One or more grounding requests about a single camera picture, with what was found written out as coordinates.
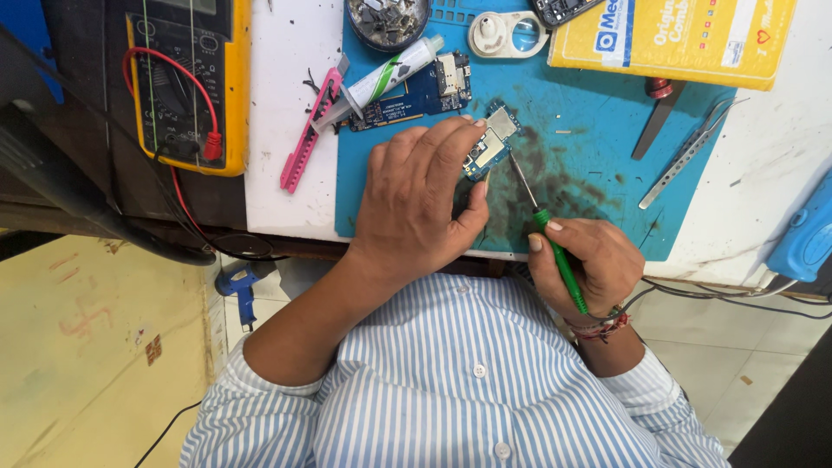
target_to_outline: thermal paste tube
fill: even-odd
[[[422,37],[349,88],[341,87],[343,96],[327,109],[312,127],[320,134],[330,124],[340,122],[355,112],[364,118],[361,109],[387,91],[418,72],[436,59],[436,52],[445,45],[442,36]]]

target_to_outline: fingernail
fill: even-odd
[[[528,248],[531,251],[540,251],[543,248],[543,242],[540,242],[540,237],[534,234],[528,235]]]

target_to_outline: circuit board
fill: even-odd
[[[468,55],[459,51],[444,53],[432,65],[404,80],[404,94],[371,102],[363,110],[364,120],[352,114],[342,125],[361,132],[425,114],[462,109],[472,99],[470,77]]]
[[[481,181],[488,171],[502,161],[512,150],[508,138],[513,134],[524,134],[522,125],[508,110],[506,103],[495,99],[486,111],[486,129],[465,157],[463,170],[465,175],[474,182]]]
[[[604,0],[534,0],[537,17],[547,28],[555,28]]]

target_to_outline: person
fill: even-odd
[[[626,315],[604,321],[645,263],[612,224],[530,235],[536,293],[522,275],[436,273],[488,221],[485,182],[451,219],[484,131],[451,117],[373,148],[349,249],[230,353],[180,466],[728,466]],[[581,262],[592,317],[546,237]]]

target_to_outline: yellow box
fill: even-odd
[[[549,65],[769,91],[797,0],[607,0],[552,35]]]

